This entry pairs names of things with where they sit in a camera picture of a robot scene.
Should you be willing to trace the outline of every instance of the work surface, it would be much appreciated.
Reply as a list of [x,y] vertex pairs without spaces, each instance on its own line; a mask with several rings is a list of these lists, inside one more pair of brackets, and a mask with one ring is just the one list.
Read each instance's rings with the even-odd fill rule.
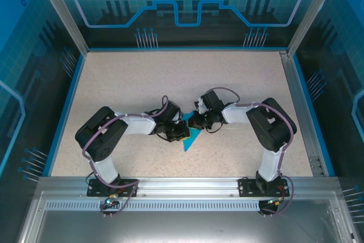
[[[115,112],[142,113],[161,107],[164,94],[184,113],[212,87],[228,87],[241,103],[273,97],[297,124],[283,173],[312,176],[292,98],[278,52],[175,51],[89,53],[58,150],[52,176],[86,176],[87,160],[75,141],[76,131],[102,106]],[[218,90],[223,102],[233,94]],[[248,124],[203,131],[184,152],[182,142],[155,135],[126,135],[112,153],[121,176],[254,176],[263,147]]]

